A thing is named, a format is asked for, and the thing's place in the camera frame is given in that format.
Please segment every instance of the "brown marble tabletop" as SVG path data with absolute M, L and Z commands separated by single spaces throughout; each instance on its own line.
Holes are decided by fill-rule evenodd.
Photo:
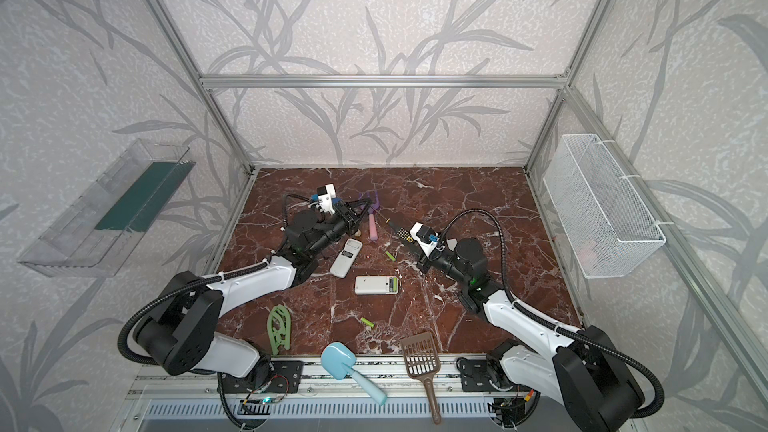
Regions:
M 466 208 L 485 208 L 504 228 L 507 273 L 513 292 L 530 305 L 568 324 L 579 324 L 555 261 L 542 220 L 521 168 L 286 168 L 259 171 L 253 190 L 224 254 L 220 270 L 254 264 L 280 244 L 283 194 L 311 196 L 332 183 L 344 200 L 379 192 L 382 214 L 409 229 L 422 222 L 442 230 Z M 292 202 L 289 216 L 306 205 Z M 275 305 L 291 313 L 290 350 L 280 355 L 320 354 L 330 342 L 346 344 L 356 354 L 399 354 L 399 340 L 432 331 L 445 353 L 484 353 L 511 335 L 468 314 L 456 298 L 454 281 L 431 269 L 416 270 L 412 257 L 377 221 L 379 240 L 372 242 L 368 218 L 360 226 L 363 243 L 350 273 L 328 273 L 345 239 L 328 247 L 316 272 L 304 284 L 260 297 L 230 311 L 218 330 L 254 342 L 270 352 L 266 318 Z M 449 238 L 476 237 L 489 257 L 488 270 L 500 281 L 497 233 L 485 217 L 460 218 Z M 397 257 L 388 259 L 385 251 Z M 355 277 L 395 275 L 397 295 L 355 295 Z M 360 322 L 367 318 L 371 329 Z

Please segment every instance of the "brown litter scoop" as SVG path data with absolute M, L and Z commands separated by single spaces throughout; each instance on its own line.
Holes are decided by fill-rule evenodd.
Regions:
M 424 383 L 429 399 L 429 409 L 432 411 L 432 422 L 439 424 L 440 408 L 435 397 L 435 385 L 432 378 L 440 371 L 440 357 L 437 355 L 435 337 L 432 332 L 414 335 L 400 340 L 402 356 L 406 360 L 406 370 L 411 379 L 417 379 Z

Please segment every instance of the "wall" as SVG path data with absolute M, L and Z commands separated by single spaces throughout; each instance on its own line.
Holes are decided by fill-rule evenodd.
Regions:
M 757 336 L 768 237 L 764 0 L 618 0 L 576 86 L 674 216 Z M 569 110 L 556 137 L 582 132 Z M 562 230 L 555 240 L 591 323 L 664 382 L 650 430 L 768 430 L 768 412 L 663 251 L 626 278 L 586 282 Z
M 245 175 L 141 0 L 0 0 L 0 63 L 0 428 L 106 430 L 138 368 L 120 324 L 202 270 Z M 197 165 L 117 276 L 17 264 L 137 138 Z
M 596 0 L 163 1 L 206 74 L 462 75 L 562 73 Z M 218 100 L 255 163 L 521 165 L 552 96 L 226 90 Z

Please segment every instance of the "blue shovel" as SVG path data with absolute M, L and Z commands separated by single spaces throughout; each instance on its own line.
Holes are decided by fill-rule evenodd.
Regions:
M 386 403 L 386 394 L 371 382 L 360 375 L 360 372 L 353 369 L 352 366 L 357 362 L 357 357 L 341 342 L 333 342 L 322 351 L 320 362 L 324 369 L 336 380 L 344 379 L 348 374 L 355 379 L 360 387 L 371 396 L 378 405 Z

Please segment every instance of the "robotic arm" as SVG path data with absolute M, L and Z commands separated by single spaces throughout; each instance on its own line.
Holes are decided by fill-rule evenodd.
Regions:
M 493 220 L 501 240 L 502 284 L 491 280 L 488 259 L 476 238 L 446 240 L 450 227 L 469 213 Z M 458 300 L 468 312 L 513 334 L 488 354 L 492 384 L 509 390 L 524 384 L 565 406 L 582 430 L 614 432 L 628 418 L 654 414 L 664 402 L 664 389 L 645 366 L 614 349 L 605 332 L 590 326 L 582 331 L 562 324 L 515 297 L 506 283 L 505 245 L 501 226 L 489 212 L 471 209 L 456 216 L 441 234 L 417 222 L 408 232 L 387 221 L 417 259 L 422 273 L 436 268 L 459 284 Z M 627 364 L 654 386 L 654 400 L 645 408 L 643 392 Z
M 290 224 L 288 197 L 310 204 L 309 209 L 295 214 Z M 252 390 L 267 382 L 270 357 L 249 342 L 216 332 L 216 322 L 255 298 L 304 283 L 317 269 L 322 250 L 345 235 L 354 235 L 371 204 L 369 198 L 344 202 L 336 196 L 333 185 L 318 188 L 312 199 L 289 194 L 285 201 L 285 237 L 272 257 L 228 273 L 203 277 L 191 272 L 176 274 L 157 299 L 123 326 L 118 336 L 120 353 L 140 364 L 158 364 L 170 375 L 196 370 L 221 372 L 242 378 Z M 149 357 L 130 350 L 131 330 Z

